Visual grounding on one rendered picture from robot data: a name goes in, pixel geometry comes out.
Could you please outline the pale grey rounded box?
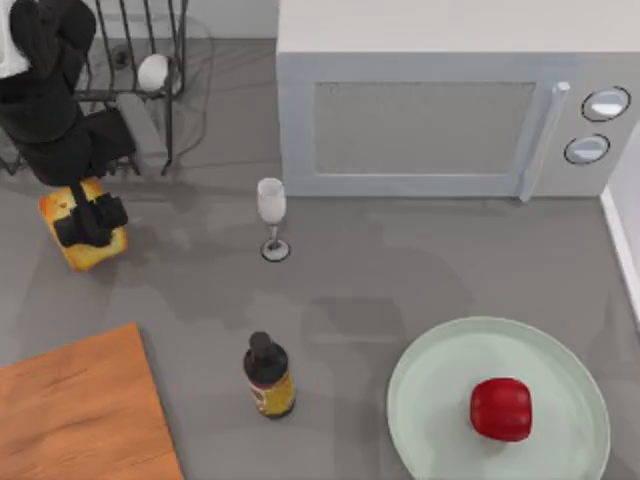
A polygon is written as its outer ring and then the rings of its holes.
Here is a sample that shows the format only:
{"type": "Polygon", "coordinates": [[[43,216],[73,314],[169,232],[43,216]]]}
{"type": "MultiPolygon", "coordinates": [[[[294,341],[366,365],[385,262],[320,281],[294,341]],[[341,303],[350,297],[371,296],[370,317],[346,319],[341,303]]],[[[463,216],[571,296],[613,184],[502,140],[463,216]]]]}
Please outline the pale grey rounded box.
{"type": "Polygon", "coordinates": [[[143,159],[160,161],[166,158],[167,147],[144,101],[136,94],[123,93],[117,96],[116,104],[133,139],[136,153],[143,159]]]}

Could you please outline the white round cup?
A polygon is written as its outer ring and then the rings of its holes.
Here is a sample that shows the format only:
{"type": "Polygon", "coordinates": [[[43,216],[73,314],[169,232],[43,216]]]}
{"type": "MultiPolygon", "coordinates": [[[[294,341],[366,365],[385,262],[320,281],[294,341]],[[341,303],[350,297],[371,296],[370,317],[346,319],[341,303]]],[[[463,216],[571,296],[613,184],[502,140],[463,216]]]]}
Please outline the white round cup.
{"type": "Polygon", "coordinates": [[[169,61],[163,54],[147,56],[138,67],[138,83],[146,92],[162,89],[169,75],[169,61]]]}

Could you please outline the clear wine glass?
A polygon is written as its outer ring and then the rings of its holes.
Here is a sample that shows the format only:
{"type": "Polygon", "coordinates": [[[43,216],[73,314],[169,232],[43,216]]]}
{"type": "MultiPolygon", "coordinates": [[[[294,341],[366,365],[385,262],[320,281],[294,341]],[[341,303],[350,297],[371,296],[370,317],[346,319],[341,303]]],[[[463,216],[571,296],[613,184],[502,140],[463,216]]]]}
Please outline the clear wine glass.
{"type": "Polygon", "coordinates": [[[257,184],[257,209],[260,218],[269,228],[269,237],[261,246],[261,255],[272,263],[284,261],[291,253],[289,244],[280,238],[279,226],[286,210],[284,184],[278,178],[267,177],[257,184]]]}

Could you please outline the wooden cutting board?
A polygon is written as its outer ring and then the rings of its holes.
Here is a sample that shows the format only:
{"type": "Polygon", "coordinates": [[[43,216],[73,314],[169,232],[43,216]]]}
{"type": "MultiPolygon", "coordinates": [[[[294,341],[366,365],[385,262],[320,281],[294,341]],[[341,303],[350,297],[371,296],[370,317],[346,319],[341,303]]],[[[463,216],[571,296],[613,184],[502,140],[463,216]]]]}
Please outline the wooden cutting board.
{"type": "Polygon", "coordinates": [[[0,480],[186,480],[136,325],[0,367],[0,480]]]}

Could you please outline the dark bottle with yellow label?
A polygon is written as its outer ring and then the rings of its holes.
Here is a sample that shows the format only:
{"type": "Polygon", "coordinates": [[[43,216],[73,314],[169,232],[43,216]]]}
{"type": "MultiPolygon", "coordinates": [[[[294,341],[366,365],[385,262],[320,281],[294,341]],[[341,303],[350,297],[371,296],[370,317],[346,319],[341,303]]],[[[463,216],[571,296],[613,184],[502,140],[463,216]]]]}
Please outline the dark bottle with yellow label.
{"type": "Polygon", "coordinates": [[[254,396],[256,409],[266,418],[289,415],[296,402],[296,389],[286,350],[264,331],[249,338],[243,369],[254,396]]]}

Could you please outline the microwave oven door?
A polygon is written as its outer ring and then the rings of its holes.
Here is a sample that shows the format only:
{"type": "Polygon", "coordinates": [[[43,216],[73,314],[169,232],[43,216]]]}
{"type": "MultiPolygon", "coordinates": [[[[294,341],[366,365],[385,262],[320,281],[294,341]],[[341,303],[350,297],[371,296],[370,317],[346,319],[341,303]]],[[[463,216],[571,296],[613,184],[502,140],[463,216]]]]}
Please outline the microwave oven door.
{"type": "Polygon", "coordinates": [[[567,53],[279,53],[286,188],[518,198],[550,88],[572,88],[578,64],[567,53]]]}

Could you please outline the pale grey microwave oven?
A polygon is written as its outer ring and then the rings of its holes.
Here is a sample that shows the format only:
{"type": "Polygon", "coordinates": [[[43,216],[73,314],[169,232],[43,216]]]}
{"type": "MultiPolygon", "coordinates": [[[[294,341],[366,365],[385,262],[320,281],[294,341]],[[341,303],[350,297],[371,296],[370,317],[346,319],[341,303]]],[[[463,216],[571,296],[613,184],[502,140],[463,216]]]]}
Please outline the pale grey microwave oven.
{"type": "Polygon", "coordinates": [[[573,54],[577,73],[547,151],[536,197],[596,197],[640,122],[640,0],[280,0],[279,53],[573,54]],[[581,113],[593,92],[631,95],[618,118],[581,113]],[[566,145],[594,134],[610,141],[596,163],[573,165],[566,145]]]}

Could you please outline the pale green round plate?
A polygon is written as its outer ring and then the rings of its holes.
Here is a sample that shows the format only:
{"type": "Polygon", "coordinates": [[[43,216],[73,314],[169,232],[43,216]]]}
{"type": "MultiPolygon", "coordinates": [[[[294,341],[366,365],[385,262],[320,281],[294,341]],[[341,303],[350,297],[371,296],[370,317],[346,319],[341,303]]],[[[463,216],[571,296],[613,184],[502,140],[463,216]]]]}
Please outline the pale green round plate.
{"type": "Polygon", "coordinates": [[[595,379],[553,336],[514,320],[451,320],[417,337],[391,374],[386,418],[412,480],[604,480],[607,405],[595,379]],[[513,378],[532,396],[532,431],[519,442],[477,433],[473,388],[513,378]]]}

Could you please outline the red bell pepper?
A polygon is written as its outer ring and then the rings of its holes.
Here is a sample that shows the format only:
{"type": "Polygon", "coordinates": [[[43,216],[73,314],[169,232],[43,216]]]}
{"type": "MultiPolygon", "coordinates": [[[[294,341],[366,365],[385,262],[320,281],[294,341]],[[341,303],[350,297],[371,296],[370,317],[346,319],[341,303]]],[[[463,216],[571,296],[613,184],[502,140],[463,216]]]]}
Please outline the red bell pepper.
{"type": "Polygon", "coordinates": [[[529,388],[511,377],[486,379],[471,391],[469,421],[479,435],[515,443],[527,439],[533,427],[533,401],[529,388]]]}

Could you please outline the small microwave knob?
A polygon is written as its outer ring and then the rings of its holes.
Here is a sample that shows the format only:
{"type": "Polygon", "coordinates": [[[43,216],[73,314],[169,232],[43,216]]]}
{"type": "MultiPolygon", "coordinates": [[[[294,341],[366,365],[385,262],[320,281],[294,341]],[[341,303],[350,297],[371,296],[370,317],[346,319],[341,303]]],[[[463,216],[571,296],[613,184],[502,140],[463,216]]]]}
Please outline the small microwave knob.
{"type": "Polygon", "coordinates": [[[571,140],[564,149],[564,158],[573,165],[589,165],[603,159],[609,149],[609,139],[594,134],[571,140]]]}

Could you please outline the large microwave knob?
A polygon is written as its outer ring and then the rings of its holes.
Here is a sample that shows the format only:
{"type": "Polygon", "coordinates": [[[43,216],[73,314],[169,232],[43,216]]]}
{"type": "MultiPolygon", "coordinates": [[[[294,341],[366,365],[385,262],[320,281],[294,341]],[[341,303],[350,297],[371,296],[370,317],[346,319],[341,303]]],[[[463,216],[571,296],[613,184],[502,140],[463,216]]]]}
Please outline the large microwave knob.
{"type": "Polygon", "coordinates": [[[614,86],[591,93],[582,103],[583,117],[593,123],[604,123],[623,115],[631,104],[631,95],[614,86]]]}

